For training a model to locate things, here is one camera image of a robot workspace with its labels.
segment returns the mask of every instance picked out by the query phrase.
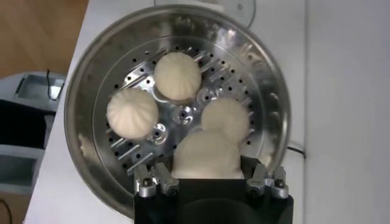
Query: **wooden floor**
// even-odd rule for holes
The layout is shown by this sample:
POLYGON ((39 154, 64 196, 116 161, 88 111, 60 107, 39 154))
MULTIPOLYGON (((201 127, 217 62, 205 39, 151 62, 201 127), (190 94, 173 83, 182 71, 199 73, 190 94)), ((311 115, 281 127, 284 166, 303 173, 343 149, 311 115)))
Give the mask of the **wooden floor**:
MULTIPOLYGON (((88 0, 0 0, 0 79, 25 71, 66 75, 88 0)), ((26 215, 30 195, 4 194, 13 223, 26 215)), ((0 224, 8 224, 0 204, 0 224)))

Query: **steamer basket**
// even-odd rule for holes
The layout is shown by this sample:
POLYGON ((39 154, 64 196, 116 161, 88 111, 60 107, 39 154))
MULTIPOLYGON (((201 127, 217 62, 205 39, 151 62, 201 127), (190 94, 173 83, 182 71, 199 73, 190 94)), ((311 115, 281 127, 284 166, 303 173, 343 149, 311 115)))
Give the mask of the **steamer basket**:
POLYGON ((200 130, 209 101, 233 97, 249 111, 242 155, 269 170, 280 165, 289 136, 289 98, 282 74, 259 39, 234 20, 201 7, 169 5, 135 12, 102 32, 80 59, 65 102, 65 132, 80 175, 106 204, 133 218, 134 168, 174 153, 200 130), (156 62, 168 52, 192 56, 202 86, 192 102, 171 102, 154 88, 156 62), (151 93, 160 112, 145 139, 130 141, 108 126, 110 97, 124 88, 151 93))

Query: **screw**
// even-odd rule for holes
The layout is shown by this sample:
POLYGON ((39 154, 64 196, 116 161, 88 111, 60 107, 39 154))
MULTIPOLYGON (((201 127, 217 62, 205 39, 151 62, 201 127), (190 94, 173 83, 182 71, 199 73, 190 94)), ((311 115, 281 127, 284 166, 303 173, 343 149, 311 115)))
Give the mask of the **screw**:
POLYGON ((175 195, 177 195, 177 189, 169 188, 169 189, 168 189, 168 195, 169 195, 169 196, 175 196, 175 195))
POLYGON ((259 194, 259 191, 258 191, 258 189, 256 189, 256 188, 252 188, 252 189, 249 191, 249 195, 250 195, 252 198, 258 197, 258 194, 259 194))
POLYGON ((143 184, 144 186, 150 186, 150 185, 153 184, 153 180, 152 180, 150 177, 147 177, 147 178, 145 178, 145 179, 142 181, 142 184, 143 184))
POLYGON ((283 187, 285 187, 285 182, 282 179, 276 179, 275 180, 275 187, 283 188, 283 187))

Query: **steamed bun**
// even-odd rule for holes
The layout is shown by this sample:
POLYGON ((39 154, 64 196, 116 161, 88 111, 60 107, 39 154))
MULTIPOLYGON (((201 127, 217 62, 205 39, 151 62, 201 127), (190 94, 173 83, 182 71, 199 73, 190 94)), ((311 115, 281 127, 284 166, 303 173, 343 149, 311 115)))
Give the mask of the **steamed bun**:
POLYGON ((237 145, 217 131, 199 131, 178 145, 172 176, 175 178, 242 179, 237 145))
POLYGON ((141 89, 127 88, 117 92, 107 105, 107 120, 120 137, 138 139, 151 132, 158 120, 153 97, 141 89))
POLYGON ((163 56, 154 70, 157 89, 172 100, 194 98, 202 82, 197 63, 188 55, 172 52, 163 56))
POLYGON ((204 130, 221 131, 235 143, 248 135, 248 112, 235 99, 225 97, 211 101, 204 108, 201 119, 204 130))

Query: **black cable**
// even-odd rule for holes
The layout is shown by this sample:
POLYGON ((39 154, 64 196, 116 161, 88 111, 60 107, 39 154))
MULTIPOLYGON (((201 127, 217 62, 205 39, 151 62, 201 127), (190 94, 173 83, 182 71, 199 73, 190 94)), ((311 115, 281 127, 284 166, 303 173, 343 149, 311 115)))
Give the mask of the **black cable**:
POLYGON ((56 101, 56 99, 53 99, 51 96, 50 96, 50 79, 49 79, 49 73, 50 73, 50 70, 47 71, 46 73, 46 81, 48 82, 48 97, 49 99, 53 100, 53 101, 56 101))
POLYGON ((8 212, 8 218, 9 218, 10 224, 12 224, 12 213, 11 213, 10 206, 3 199, 0 199, 0 203, 4 204, 4 206, 5 206, 5 208, 6 208, 7 212, 8 212))
POLYGON ((291 146, 287 146, 287 149, 290 149, 293 152, 301 154, 303 156, 303 158, 306 159, 306 153, 303 150, 297 149, 297 148, 294 148, 294 147, 291 147, 291 146))

